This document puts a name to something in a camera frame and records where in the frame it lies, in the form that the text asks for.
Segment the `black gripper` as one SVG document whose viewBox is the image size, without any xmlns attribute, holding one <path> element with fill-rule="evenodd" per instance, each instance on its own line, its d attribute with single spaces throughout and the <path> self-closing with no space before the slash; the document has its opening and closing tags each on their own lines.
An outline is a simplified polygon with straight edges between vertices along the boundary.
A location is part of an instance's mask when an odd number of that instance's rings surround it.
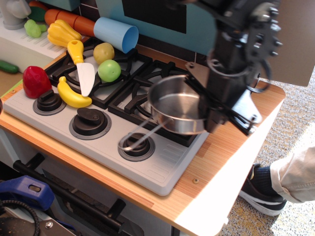
<svg viewBox="0 0 315 236">
<path fill-rule="evenodd" d="M 205 116 L 208 133 L 214 133 L 227 121 L 247 136 L 254 132 L 259 114 L 249 97 L 252 92 L 262 92 L 252 87 L 260 65 L 242 61 L 229 68 L 213 56 L 208 58 L 207 66 L 186 63 L 189 84 L 199 94 L 198 114 Z"/>
</svg>

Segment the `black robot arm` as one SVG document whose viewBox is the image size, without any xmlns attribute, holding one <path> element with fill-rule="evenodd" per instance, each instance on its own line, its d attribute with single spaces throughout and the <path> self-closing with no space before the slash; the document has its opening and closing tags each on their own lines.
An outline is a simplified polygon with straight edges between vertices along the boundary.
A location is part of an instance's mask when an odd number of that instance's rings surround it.
<svg viewBox="0 0 315 236">
<path fill-rule="evenodd" d="M 200 96 L 198 113 L 204 129 L 212 133 L 226 121 L 248 135 L 258 123 L 257 114 L 244 115 L 233 110 L 245 105 L 249 92 L 262 93 L 265 88 L 253 84 L 264 69 L 272 79 L 268 58 L 281 46 L 277 39 L 279 1 L 277 0 L 196 0 L 194 4 L 216 20 L 214 48 L 207 56 L 207 68 L 186 64 L 186 83 Z"/>
</svg>

